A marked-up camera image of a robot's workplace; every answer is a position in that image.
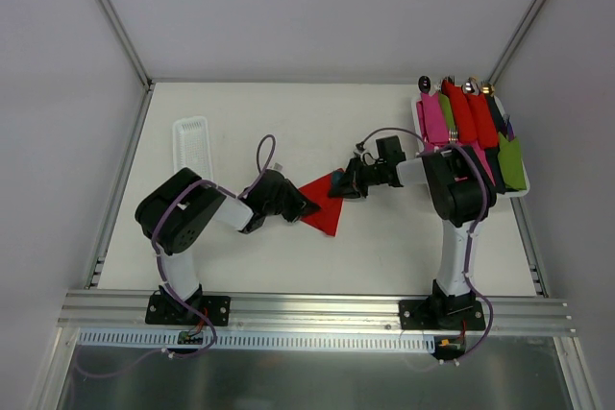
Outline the blue plastic spoon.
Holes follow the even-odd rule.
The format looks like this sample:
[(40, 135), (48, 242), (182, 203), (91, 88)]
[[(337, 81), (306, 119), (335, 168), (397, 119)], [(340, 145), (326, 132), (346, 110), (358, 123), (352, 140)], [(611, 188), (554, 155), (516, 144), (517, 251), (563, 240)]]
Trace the blue plastic spoon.
[(340, 180), (342, 179), (344, 175), (344, 171), (343, 170), (335, 170), (332, 172), (332, 184), (337, 184), (340, 182)]

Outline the aluminium mounting rail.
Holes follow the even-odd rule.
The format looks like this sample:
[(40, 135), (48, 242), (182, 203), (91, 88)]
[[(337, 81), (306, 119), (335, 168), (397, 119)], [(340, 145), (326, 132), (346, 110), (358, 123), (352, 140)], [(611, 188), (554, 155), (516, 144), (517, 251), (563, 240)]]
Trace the aluminium mounting rail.
[[(151, 293), (143, 290), (71, 290), (58, 326), (146, 327)], [(400, 296), (231, 293), (229, 330), (401, 333)], [(539, 297), (495, 297), (492, 336), (573, 337), (567, 302)]]

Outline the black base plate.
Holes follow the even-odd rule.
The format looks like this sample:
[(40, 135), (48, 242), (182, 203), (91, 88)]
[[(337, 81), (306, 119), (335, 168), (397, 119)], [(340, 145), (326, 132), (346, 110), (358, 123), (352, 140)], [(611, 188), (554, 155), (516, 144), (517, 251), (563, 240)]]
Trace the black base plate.
[(204, 295), (197, 290), (181, 305), (162, 288), (148, 300), (145, 324), (153, 326), (196, 326), (203, 321), (195, 311), (201, 312), (214, 326), (227, 326), (231, 314), (232, 298), (220, 295)]
[(406, 299), (398, 302), (399, 321), (402, 330), (468, 330), (485, 331), (486, 321), (479, 301), (461, 311), (439, 313), (433, 310), (427, 299)]

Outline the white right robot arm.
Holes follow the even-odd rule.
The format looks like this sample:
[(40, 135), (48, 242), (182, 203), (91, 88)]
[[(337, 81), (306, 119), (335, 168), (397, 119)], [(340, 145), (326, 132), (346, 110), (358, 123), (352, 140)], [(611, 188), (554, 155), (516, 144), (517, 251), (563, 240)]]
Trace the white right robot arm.
[(403, 330), (485, 330), (484, 297), (473, 282), (475, 240), (497, 193), (479, 158), (468, 147), (447, 145), (406, 157), (396, 135), (376, 140), (378, 156), (368, 162), (361, 143), (345, 171), (332, 181), (331, 198), (365, 199), (377, 185), (424, 184), (442, 220), (439, 270), (425, 299), (398, 303)]

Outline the white utensil tray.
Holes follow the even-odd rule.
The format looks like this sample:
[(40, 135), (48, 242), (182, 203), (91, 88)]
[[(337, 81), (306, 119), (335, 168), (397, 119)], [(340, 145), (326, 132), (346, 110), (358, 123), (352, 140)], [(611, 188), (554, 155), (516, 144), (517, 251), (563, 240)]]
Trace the white utensil tray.
[(172, 125), (174, 172), (189, 168), (201, 178), (213, 181), (208, 121), (204, 116), (177, 120)]

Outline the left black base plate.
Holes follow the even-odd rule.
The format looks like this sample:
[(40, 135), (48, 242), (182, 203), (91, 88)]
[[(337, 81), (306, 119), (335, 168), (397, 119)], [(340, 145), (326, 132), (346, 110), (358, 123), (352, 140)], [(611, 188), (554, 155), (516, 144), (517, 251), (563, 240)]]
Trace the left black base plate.
[(232, 298), (220, 295), (204, 295), (197, 290), (181, 305), (162, 288), (148, 300), (145, 324), (153, 326), (196, 326), (203, 321), (195, 311), (201, 312), (214, 326), (227, 326), (231, 314)]

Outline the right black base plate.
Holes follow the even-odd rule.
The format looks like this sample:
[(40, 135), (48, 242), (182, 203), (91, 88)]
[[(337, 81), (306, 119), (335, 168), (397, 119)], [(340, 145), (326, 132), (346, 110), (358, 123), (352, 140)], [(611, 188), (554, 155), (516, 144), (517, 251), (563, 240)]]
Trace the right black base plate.
[(486, 321), (479, 301), (461, 311), (439, 313), (433, 310), (427, 299), (406, 299), (398, 302), (399, 321), (402, 330), (468, 330), (485, 331)]

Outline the red paper napkin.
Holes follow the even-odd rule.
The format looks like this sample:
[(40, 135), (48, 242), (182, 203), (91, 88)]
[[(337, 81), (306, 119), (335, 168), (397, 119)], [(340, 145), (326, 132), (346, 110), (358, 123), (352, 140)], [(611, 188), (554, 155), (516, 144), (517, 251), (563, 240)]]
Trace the red paper napkin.
[(305, 217), (301, 221), (329, 237), (335, 237), (337, 234), (343, 206), (342, 199), (328, 197), (332, 172), (299, 188), (299, 191), (321, 207), (319, 212)]

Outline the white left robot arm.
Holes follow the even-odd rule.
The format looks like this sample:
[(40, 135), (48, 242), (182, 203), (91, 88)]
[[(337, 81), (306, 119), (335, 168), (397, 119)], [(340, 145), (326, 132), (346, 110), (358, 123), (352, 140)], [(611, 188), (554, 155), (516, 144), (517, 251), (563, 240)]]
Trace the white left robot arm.
[(206, 295), (191, 247), (217, 221), (241, 234), (259, 229), (270, 216), (295, 223), (321, 210), (282, 173), (266, 169), (235, 195), (185, 167), (147, 196), (135, 220), (150, 240), (161, 284), (148, 301), (145, 323), (153, 326), (226, 326), (231, 298)]

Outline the white basket of rolled napkins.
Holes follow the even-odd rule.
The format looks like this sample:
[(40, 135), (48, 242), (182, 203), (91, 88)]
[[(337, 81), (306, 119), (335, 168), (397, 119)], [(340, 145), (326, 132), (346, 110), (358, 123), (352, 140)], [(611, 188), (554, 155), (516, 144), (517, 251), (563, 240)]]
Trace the white basket of rolled napkins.
[(520, 139), (495, 96), (494, 85), (473, 77), (457, 85), (452, 76), (438, 83), (421, 76), (417, 87), (412, 115), (428, 150), (449, 143), (469, 147), (498, 194), (519, 198), (529, 192)]

